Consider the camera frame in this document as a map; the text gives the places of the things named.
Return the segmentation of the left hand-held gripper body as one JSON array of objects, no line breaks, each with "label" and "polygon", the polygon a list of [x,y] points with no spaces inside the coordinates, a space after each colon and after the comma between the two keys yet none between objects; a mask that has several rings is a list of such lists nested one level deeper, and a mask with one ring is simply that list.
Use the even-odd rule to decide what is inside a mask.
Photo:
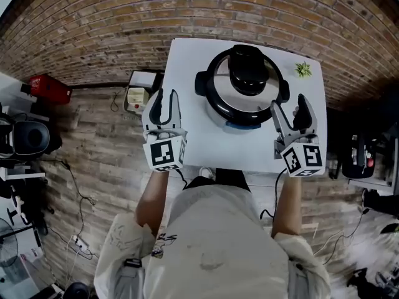
[{"label": "left hand-held gripper body", "polygon": [[151,170],[166,172],[183,167],[187,131],[182,128],[145,131],[143,145]]}]

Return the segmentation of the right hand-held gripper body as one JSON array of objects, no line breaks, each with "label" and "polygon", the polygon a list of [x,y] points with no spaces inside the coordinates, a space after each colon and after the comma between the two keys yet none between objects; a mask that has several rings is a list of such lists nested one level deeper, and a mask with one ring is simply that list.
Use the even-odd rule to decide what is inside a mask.
[{"label": "right hand-held gripper body", "polygon": [[285,144],[279,136],[274,141],[274,159],[282,159],[290,177],[312,176],[322,169],[322,155],[316,135],[296,138]]}]

